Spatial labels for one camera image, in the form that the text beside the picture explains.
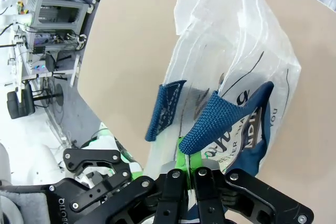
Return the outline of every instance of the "beige table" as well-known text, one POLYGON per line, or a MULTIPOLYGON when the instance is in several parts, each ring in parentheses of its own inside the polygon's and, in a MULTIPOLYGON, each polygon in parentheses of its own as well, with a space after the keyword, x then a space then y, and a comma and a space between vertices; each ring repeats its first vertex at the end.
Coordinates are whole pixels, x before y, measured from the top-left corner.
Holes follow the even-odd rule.
MULTIPOLYGON (((315 223, 332 224, 336 14, 317 0, 266 1, 292 42, 302 74, 259 178, 311 207, 315 223)), ((175 2, 101 0, 81 68, 80 94, 142 165, 149 152, 143 139, 177 40, 175 2)))

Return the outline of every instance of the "plastic bag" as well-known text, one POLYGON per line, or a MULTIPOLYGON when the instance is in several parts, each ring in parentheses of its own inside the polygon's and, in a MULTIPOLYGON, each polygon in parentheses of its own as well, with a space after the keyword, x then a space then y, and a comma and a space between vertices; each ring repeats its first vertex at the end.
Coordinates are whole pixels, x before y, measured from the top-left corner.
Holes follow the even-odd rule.
POLYGON ((256 175, 300 75, 287 35, 264 0, 177 0, 174 14, 180 38, 146 136, 145 173, 157 176, 185 136, 182 152, 256 175))

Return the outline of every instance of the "robotic arm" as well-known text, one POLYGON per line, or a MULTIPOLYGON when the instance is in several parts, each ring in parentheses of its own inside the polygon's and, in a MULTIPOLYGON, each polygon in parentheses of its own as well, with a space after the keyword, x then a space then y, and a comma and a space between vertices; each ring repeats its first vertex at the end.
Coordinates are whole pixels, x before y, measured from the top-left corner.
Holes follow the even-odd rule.
POLYGON ((52 185, 1 186, 0 195, 19 205, 24 223, 177 224, 188 219, 189 201, 195 201, 189 212, 194 210, 196 220, 183 223, 234 224, 225 218, 226 209, 258 224, 311 224, 314 218, 309 208, 243 170, 223 175, 208 159, 191 173, 168 164, 156 180, 135 178, 115 150, 66 149, 64 161, 74 174, 89 166, 110 167, 116 174, 91 189, 71 178, 52 185))

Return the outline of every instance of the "black line on bag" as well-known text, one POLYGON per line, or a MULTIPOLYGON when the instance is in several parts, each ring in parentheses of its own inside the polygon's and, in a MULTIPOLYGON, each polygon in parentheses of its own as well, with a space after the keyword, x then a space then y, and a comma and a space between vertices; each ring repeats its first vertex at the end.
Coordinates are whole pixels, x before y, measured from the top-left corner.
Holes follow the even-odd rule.
POLYGON ((284 112, 282 114, 284 114, 285 111, 286 111, 286 107, 287 107, 287 103, 288 103, 288 98, 289 98, 290 88, 289 88, 289 82, 288 82, 288 72, 289 72, 289 68, 287 68, 287 74, 286 74, 286 81, 287 81, 287 87, 288 87, 287 99, 286 99, 285 109, 284 109, 284 112))
POLYGON ((262 56, 264 55, 264 52, 265 52, 265 51, 263 51, 263 52, 261 53, 261 55, 260 55, 260 57, 259 57, 257 63, 253 66, 253 68, 252 68, 250 71, 248 71, 245 75, 243 75, 242 77, 240 77, 235 83, 233 83, 232 86, 231 86, 228 90, 225 91, 225 93, 221 96, 221 98, 223 98, 223 96, 225 96, 226 93, 229 92, 229 90, 230 90, 234 85, 236 85, 238 81, 240 81, 242 78, 244 78, 245 76, 247 76, 249 73, 251 73, 251 72, 256 68, 256 66, 257 66, 258 63, 260 62, 262 56))

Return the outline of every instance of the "metal bolt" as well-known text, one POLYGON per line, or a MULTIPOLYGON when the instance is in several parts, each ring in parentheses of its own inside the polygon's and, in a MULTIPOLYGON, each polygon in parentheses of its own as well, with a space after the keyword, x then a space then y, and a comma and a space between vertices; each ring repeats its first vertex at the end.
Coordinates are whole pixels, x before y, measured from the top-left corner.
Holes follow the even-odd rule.
POLYGON ((238 179, 238 174, 236 174, 236 173, 232 173, 232 174, 230 175, 230 179, 233 180, 233 181, 236 181, 236 180, 238 179))
POLYGON ((149 182, 146 180, 144 182, 142 182, 142 187, 148 187, 149 186, 149 182))
POLYGON ((173 176, 173 178, 178 178, 180 176, 180 174, 181 173, 179 171, 177 171, 177 172, 174 172, 172 176, 173 176))
POLYGON ((79 205, 78 205, 77 203, 73 203, 73 204, 72 204, 72 208, 73 208, 73 209, 77 209, 78 207, 79 207, 79 205))
POLYGON ((300 215, 298 218, 300 224, 305 224, 307 222, 307 217, 305 215, 300 215))
POLYGON ((198 174, 200 175, 200 176, 205 176, 206 175, 206 169, 200 169, 199 171, 198 171, 198 174))

